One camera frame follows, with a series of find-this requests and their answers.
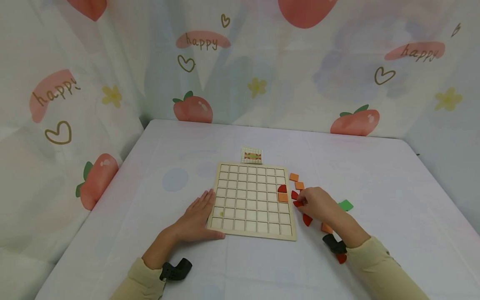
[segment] blue circle print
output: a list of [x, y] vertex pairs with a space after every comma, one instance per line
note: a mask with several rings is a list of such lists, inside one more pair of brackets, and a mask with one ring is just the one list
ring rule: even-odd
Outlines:
[[188, 182], [188, 173], [181, 168], [173, 168], [163, 175], [162, 184], [167, 192], [178, 192]]

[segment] white tablecloth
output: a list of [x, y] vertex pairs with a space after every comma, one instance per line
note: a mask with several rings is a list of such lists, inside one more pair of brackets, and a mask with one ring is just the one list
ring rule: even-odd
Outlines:
[[[480, 299], [480, 237], [405, 142], [170, 120], [150, 122], [37, 299], [107, 299], [242, 146], [348, 199], [431, 299]], [[172, 264], [186, 257], [193, 268], [163, 299], [370, 299], [323, 244], [320, 224], [295, 219], [296, 242], [227, 236], [178, 249]]]

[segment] orange tile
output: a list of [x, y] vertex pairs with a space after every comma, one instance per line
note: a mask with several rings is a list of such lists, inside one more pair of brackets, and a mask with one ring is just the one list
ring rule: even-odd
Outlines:
[[321, 231], [333, 234], [333, 229], [327, 223], [322, 223]]
[[290, 180], [291, 181], [299, 181], [299, 176], [295, 173], [290, 173]]
[[278, 201], [279, 202], [288, 202], [288, 195], [285, 193], [278, 193]]
[[301, 190], [304, 190], [304, 189], [305, 189], [305, 186], [303, 185], [303, 182], [296, 182], [296, 183], [295, 183], [295, 188], [296, 188], [297, 190], [300, 190], [300, 191], [301, 191]]

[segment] sleeve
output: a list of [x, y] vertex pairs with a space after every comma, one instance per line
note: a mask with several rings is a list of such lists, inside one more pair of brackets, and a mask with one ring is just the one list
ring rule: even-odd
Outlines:
[[348, 263], [378, 300], [428, 300], [427, 295], [375, 237], [347, 248]]
[[149, 269], [137, 258], [110, 300], [158, 300], [163, 294], [166, 279], [160, 280], [162, 269]]

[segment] peach print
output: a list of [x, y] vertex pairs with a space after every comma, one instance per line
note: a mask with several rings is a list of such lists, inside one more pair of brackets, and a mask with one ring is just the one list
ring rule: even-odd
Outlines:
[[107, 153], [100, 155], [92, 165], [87, 162], [84, 168], [84, 183], [77, 186], [76, 196], [85, 209], [92, 210], [113, 177], [119, 170], [117, 161]]

